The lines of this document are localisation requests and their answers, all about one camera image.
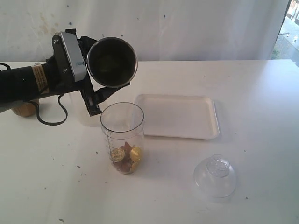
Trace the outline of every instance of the white tray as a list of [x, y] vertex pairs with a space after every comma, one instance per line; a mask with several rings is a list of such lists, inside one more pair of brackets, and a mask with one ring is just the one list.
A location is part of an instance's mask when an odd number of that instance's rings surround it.
[[135, 103], [144, 111], [145, 135], [206, 140], [219, 135], [214, 102], [208, 97], [141, 94]]

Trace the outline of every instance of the metal cup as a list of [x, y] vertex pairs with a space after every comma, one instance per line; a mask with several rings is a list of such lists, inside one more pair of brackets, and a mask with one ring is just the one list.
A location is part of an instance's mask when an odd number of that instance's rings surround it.
[[128, 84], [137, 71], [137, 57], [127, 42], [116, 37], [97, 41], [87, 55], [91, 76], [99, 84], [118, 88]]

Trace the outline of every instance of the white curtain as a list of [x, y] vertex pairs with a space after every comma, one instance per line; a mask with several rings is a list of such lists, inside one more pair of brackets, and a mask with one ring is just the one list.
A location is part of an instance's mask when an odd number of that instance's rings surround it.
[[128, 41], [141, 61], [268, 59], [289, 0], [1, 0], [0, 61], [44, 61], [57, 31]]

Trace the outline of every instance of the measuring cup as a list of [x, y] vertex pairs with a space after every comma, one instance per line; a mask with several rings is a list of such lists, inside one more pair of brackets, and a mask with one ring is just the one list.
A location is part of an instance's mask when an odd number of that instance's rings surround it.
[[135, 172], [144, 149], [142, 109], [132, 103], [116, 103], [103, 111], [100, 121], [113, 166], [122, 174]]

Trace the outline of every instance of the white table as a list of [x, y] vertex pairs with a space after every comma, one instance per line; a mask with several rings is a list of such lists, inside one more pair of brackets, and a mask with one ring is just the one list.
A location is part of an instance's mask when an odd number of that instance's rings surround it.
[[[209, 96], [220, 136], [147, 137], [143, 166], [121, 175], [101, 129], [80, 125], [67, 96], [70, 115], [61, 126], [4, 112], [0, 223], [299, 223], [299, 69], [291, 61], [140, 62], [131, 86], [109, 103], [140, 93]], [[64, 117], [56, 97], [41, 103], [44, 119]], [[213, 154], [229, 158], [238, 174], [227, 203], [202, 201], [193, 191], [194, 168]]]

